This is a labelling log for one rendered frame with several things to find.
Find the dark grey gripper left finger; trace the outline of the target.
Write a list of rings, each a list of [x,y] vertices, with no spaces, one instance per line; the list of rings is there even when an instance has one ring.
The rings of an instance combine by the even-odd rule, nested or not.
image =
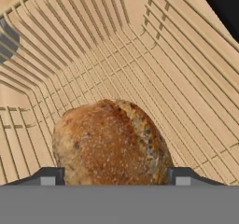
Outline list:
[[[64,186],[64,168],[42,167],[33,175],[9,183],[10,186]]]

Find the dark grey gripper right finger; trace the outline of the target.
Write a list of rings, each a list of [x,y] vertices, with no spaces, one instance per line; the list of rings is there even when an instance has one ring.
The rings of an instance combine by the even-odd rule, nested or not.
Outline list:
[[[189,167],[171,167],[168,169],[168,184],[174,186],[212,185],[223,186],[223,183],[198,175]]]

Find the brown crusty bread loaf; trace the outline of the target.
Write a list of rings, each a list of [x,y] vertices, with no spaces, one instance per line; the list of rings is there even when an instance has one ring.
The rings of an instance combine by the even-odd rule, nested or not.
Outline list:
[[[52,149],[67,185],[166,185],[174,165],[152,119],[125,100],[64,112],[53,129]]]

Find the grey round object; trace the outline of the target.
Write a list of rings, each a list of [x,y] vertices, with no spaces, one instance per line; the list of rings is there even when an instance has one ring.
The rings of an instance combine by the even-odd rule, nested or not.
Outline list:
[[[11,58],[18,50],[19,45],[11,41],[14,39],[17,43],[20,42],[20,36],[7,24],[5,19],[0,20],[0,63],[4,63],[7,58]]]

